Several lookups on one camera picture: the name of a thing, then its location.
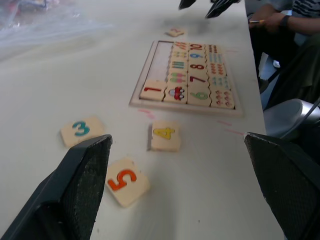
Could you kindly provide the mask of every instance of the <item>wooden puzzle board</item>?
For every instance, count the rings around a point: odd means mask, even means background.
[[[180,104],[173,102],[165,102],[161,100],[141,99],[140,95],[145,85],[146,80],[157,80],[167,82],[168,67],[171,61],[173,50],[173,41],[154,41],[145,64],[141,71],[138,82],[135,86],[129,105],[140,108],[155,108],[162,110],[170,110],[176,112],[214,114],[220,116],[241,117],[243,110],[237,93],[236,85],[230,66],[226,60],[223,48],[221,47],[222,61],[224,63],[226,75],[228,78],[229,88],[231,89],[234,101],[234,108],[220,108],[210,106],[200,106],[192,104]]]

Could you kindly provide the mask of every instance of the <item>puzzle frame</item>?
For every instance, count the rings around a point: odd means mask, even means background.
[[[225,58],[225,53],[223,51],[223,48],[221,49],[222,59],[223,59],[223,62],[225,63],[224,67],[225,67],[226,74],[227,74],[230,87],[233,93],[233,100],[235,105],[234,109],[140,99],[140,94],[147,80],[159,43],[173,44],[174,41],[157,40],[152,43],[151,49],[148,53],[148,56],[142,68],[141,74],[139,76],[139,79],[136,83],[132,97],[130,99],[130,102],[129,102],[130,106],[139,107],[139,108],[153,108],[153,109],[161,109],[161,110],[168,110],[168,111],[175,111],[175,112],[211,114],[211,115],[229,116],[229,117],[243,116],[243,109],[239,100],[234,78],[233,78],[230,66],[228,64],[228,61]]]

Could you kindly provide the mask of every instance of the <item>white table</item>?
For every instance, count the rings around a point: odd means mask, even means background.
[[[105,189],[92,240],[283,239],[243,137],[226,131],[265,133],[245,3],[206,20],[208,2],[178,11],[178,0],[83,1],[114,28],[0,63],[0,236],[68,151],[60,128],[97,115],[113,137],[109,163],[132,157],[151,190],[121,208]],[[187,28],[179,40],[227,48],[244,117],[152,110],[157,120],[180,122],[182,146],[149,152],[152,120],[128,103],[152,42],[171,40],[164,32],[172,26]]]

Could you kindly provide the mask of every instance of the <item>black wristwatch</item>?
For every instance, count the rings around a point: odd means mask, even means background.
[[[285,15],[284,18],[282,18],[281,22],[280,22],[280,27],[282,28],[287,28],[288,27],[288,20],[291,16],[289,15]]]

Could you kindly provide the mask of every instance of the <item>yellow number 4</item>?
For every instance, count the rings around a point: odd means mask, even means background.
[[[173,134],[175,132],[174,129],[172,128],[156,128],[153,130],[153,133],[155,135],[158,135],[159,137],[163,137],[165,139],[170,140],[171,139],[171,134]]]

